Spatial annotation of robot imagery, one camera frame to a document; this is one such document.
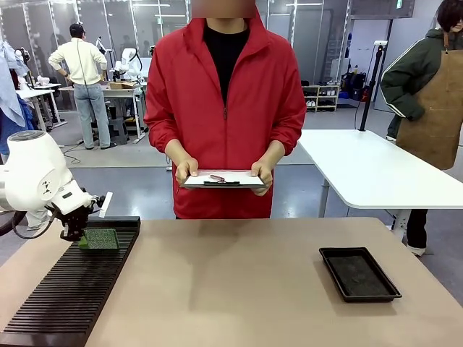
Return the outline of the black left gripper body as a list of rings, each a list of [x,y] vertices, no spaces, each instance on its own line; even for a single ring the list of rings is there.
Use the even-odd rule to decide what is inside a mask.
[[[61,236],[82,236],[89,216],[88,208],[78,208],[66,215],[61,215],[63,226]]]

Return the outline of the person's right hand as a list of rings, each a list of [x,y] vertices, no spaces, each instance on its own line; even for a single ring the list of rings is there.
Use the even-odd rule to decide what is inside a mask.
[[[198,173],[198,162],[194,158],[184,159],[177,165],[175,177],[177,183],[182,186],[189,177],[196,177]]]

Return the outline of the person's left hand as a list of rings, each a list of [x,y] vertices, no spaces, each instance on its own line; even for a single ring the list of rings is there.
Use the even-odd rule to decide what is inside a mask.
[[[259,160],[253,163],[251,167],[251,176],[258,177],[263,182],[262,187],[252,188],[252,191],[259,197],[264,196],[273,184],[272,168],[265,161]]]

